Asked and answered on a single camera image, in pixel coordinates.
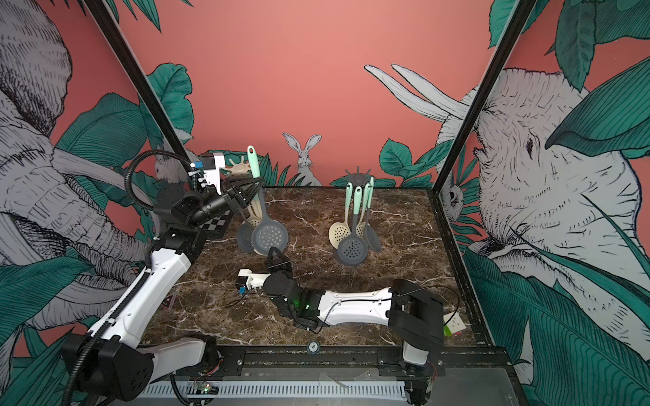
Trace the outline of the beige skimmer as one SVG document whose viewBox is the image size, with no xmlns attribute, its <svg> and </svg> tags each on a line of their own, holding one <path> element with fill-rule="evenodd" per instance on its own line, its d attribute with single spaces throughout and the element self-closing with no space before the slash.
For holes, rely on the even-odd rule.
<svg viewBox="0 0 650 406">
<path fill-rule="evenodd" d="M 262 218 L 262 204 L 261 200 L 259 198 L 259 192 L 255 195 L 252 201 L 252 210 L 254 211 L 255 215 L 259 218 Z"/>
<path fill-rule="evenodd" d="M 353 184 L 349 182 L 345 188 L 344 221 L 332 224 L 328 230 L 329 242 L 331 245 L 333 245 L 333 248 L 335 248 L 335 250 L 338 249 L 340 242 L 350 235 L 350 227 L 348 225 L 348 219 L 349 219 L 350 201 L 352 195 L 353 195 Z"/>
<path fill-rule="evenodd" d="M 368 192 L 370 190 L 370 184 L 367 183 L 364 187 L 364 191 L 362 194 L 362 211 L 359 217 L 359 222 L 356 226 L 356 233 L 363 239 L 365 238 L 365 227 L 366 223 L 364 222 L 364 217 L 367 211 L 367 200 L 368 200 Z"/>
<path fill-rule="evenodd" d="M 252 225 L 252 228 L 258 227 L 262 219 L 257 215 L 256 211 L 252 208 L 252 206 L 248 206 L 247 210 L 249 212 L 249 218 L 247 219 L 247 222 L 250 223 L 250 225 Z"/>
</svg>

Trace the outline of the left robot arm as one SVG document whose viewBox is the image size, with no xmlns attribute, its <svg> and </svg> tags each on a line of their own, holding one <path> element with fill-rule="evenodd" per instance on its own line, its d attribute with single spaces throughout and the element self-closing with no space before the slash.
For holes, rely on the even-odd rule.
<svg viewBox="0 0 650 406">
<path fill-rule="evenodd" d="M 138 346 L 170 289 L 201 254 L 207 239 L 203 224 L 227 211 L 243 211 L 263 184 L 261 177 L 225 179 L 221 194 L 187 190 L 182 184 L 159 192 L 153 211 L 168 227 L 149 246 L 146 267 L 88 333 L 73 334 L 62 345 L 69 372 L 63 405 L 71 403 L 74 392 L 128 402 L 150 382 L 201 361 L 206 345 L 200 339 L 184 338 L 144 350 Z"/>
</svg>

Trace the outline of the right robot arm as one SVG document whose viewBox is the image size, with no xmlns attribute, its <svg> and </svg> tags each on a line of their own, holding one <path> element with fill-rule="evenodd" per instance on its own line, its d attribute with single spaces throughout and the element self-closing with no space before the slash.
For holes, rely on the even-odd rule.
<svg viewBox="0 0 650 406">
<path fill-rule="evenodd" d="M 386 326 L 402 338 L 404 362 L 417 366 L 443 348 L 443 300 L 411 281 L 395 279 L 387 288 L 361 293 L 307 289 L 293 279 L 289 257 L 275 247 L 265 266 L 262 292 L 298 328 L 320 333 L 341 324 Z"/>
</svg>

